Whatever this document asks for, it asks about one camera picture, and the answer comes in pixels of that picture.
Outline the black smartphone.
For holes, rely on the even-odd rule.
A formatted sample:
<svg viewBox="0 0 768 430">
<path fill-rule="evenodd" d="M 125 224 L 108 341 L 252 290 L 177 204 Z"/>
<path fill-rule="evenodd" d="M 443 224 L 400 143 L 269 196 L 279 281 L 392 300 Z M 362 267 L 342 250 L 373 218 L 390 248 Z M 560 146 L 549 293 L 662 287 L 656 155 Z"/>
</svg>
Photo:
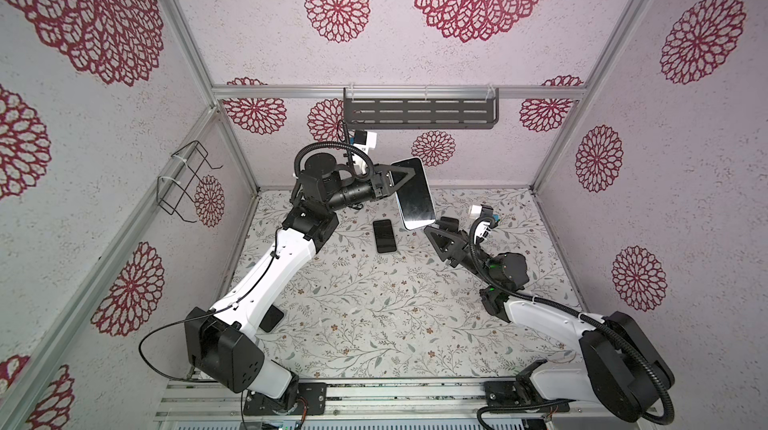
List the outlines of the black smartphone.
<svg viewBox="0 0 768 430">
<path fill-rule="evenodd" d="M 394 165 L 415 170 L 415 175 L 396 193 L 403 226 L 407 230 L 416 230 L 432 224 L 436 213 L 422 160 L 412 157 Z"/>
</svg>

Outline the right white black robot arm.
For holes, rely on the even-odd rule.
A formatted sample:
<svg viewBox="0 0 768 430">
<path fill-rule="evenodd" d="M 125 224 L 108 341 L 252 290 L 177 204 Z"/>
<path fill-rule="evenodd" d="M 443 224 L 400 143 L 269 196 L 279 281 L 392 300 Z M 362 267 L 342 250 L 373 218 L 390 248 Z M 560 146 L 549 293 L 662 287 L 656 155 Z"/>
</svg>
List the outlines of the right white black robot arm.
<svg viewBox="0 0 768 430">
<path fill-rule="evenodd" d="M 585 402 L 597 403 L 627 423 L 671 424 L 675 377 L 638 323 L 620 311 L 585 313 L 525 293 L 525 255 L 492 256 L 481 246 L 497 224 L 494 214 L 485 214 L 462 230 L 457 219 L 444 217 L 424 233 L 441 261 L 462 266 L 483 282 L 479 295 L 490 316 L 542 332 L 579 360 L 557 364 L 539 359 L 509 380 L 485 384 L 486 404 L 476 413 L 478 423 L 487 428 L 485 417 L 491 413 L 546 413 Z"/>
</svg>

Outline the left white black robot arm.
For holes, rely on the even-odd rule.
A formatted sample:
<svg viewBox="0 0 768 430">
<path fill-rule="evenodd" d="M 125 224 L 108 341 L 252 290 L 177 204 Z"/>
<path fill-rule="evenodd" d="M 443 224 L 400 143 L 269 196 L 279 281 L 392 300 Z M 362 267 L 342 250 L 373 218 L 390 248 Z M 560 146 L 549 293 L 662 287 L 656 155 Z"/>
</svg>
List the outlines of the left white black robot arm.
<svg viewBox="0 0 768 430">
<path fill-rule="evenodd" d="M 281 412 L 299 399 L 296 373 L 265 357 L 256 333 L 293 276 L 331 239 L 338 210 L 392 195 L 421 183 L 423 165 L 414 157 L 394 164 L 376 164 L 368 154 L 343 142 L 338 148 L 358 156 L 362 174 L 331 154 L 332 142 L 304 147 L 294 159 L 296 184 L 291 209 L 276 228 L 268 252 L 251 271 L 211 308 L 193 308 L 184 319 L 189 363 L 234 393 L 254 393 Z"/>
</svg>

